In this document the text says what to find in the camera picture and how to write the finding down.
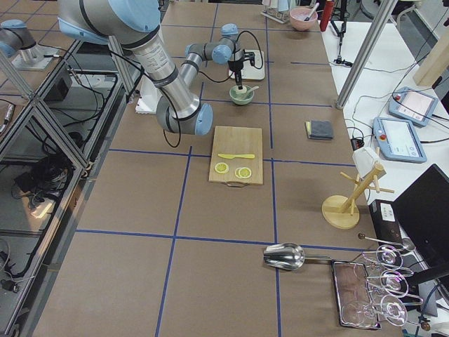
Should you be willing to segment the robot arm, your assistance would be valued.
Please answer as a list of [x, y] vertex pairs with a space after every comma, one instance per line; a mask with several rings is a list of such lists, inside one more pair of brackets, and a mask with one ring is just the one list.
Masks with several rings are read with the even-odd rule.
[[18, 70], [44, 70], [59, 56], [57, 48], [38, 44], [19, 19], [1, 23], [1, 50], [7, 58], [13, 58], [12, 64]]
[[203, 62], [229, 65], [237, 84], [241, 83], [243, 49], [234, 23], [222, 26], [219, 41], [188, 46], [185, 61], [176, 67], [159, 36], [157, 1], [59, 1], [58, 6], [63, 34], [102, 45], [115, 37], [122, 48], [133, 53], [162, 94], [156, 118], [165, 131], [204, 136], [211, 129], [212, 107], [201, 103], [189, 88]]

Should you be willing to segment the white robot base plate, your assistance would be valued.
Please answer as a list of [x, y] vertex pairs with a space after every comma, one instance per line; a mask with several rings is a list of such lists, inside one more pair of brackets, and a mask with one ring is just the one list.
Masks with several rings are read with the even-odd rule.
[[135, 112], [138, 114], [156, 114], [161, 93], [147, 77], [142, 77], [140, 81], [139, 95]]

